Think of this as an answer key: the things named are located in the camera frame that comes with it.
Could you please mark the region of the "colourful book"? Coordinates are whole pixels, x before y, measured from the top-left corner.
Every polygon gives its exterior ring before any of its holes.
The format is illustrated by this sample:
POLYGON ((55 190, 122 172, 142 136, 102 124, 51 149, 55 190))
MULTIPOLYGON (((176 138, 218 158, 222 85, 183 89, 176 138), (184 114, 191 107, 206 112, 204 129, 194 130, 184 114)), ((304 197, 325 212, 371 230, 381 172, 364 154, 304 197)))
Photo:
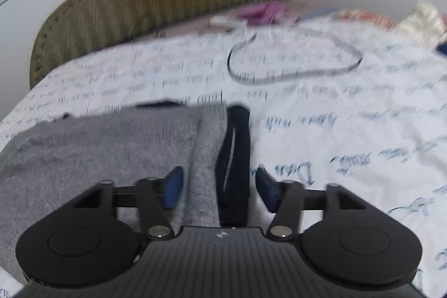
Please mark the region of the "colourful book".
POLYGON ((377 27, 382 27, 387 30, 394 29, 398 25, 398 23, 391 17, 383 14, 365 11, 362 9, 341 10, 335 12, 333 16, 344 21, 359 21, 371 23, 377 27))

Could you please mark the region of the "grey navy knit sweater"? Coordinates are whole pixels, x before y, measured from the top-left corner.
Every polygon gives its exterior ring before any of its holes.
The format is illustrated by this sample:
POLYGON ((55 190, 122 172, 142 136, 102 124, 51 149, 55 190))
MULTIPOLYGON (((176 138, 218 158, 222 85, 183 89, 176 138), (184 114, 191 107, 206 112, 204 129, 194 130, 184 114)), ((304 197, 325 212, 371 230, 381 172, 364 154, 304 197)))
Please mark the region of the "grey navy knit sweater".
POLYGON ((1 150, 1 266, 17 280, 20 235, 32 224, 110 179, 119 186, 161 178, 176 166, 183 191, 169 214, 183 225, 243 227, 249 211, 249 110, 167 102, 42 122, 1 150))

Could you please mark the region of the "white script-print bed sheet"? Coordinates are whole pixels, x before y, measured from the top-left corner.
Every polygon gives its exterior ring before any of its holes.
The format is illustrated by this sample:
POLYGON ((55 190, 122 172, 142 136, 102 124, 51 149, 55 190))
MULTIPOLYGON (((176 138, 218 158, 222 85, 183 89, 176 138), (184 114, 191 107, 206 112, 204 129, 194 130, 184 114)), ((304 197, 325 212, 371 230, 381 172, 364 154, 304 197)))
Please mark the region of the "white script-print bed sheet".
POLYGON ((139 102, 241 103, 251 167, 338 183, 414 231, 415 285, 446 293, 446 57, 331 17, 105 49, 46 76, 1 121, 1 143, 64 113, 139 102))

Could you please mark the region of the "purple cloth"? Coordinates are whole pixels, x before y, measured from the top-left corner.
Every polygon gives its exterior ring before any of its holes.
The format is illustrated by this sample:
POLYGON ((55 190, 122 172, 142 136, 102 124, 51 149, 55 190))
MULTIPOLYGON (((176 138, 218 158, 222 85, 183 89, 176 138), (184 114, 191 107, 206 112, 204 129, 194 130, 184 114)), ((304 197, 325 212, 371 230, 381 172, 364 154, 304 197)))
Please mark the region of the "purple cloth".
POLYGON ((244 8, 236 16, 247 21, 249 26, 265 26, 277 22, 286 11, 284 3, 268 1, 244 8))

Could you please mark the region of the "cream crumpled cloth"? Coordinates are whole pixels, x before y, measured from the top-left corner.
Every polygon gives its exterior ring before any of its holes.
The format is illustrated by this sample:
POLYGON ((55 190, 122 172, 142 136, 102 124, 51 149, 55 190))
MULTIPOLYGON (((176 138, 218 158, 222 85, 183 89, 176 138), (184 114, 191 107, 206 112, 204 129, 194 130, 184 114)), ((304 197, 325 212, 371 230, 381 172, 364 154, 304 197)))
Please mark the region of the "cream crumpled cloth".
POLYGON ((427 0, 418 0, 397 30, 415 42, 434 49, 446 41, 446 23, 438 8, 427 0))

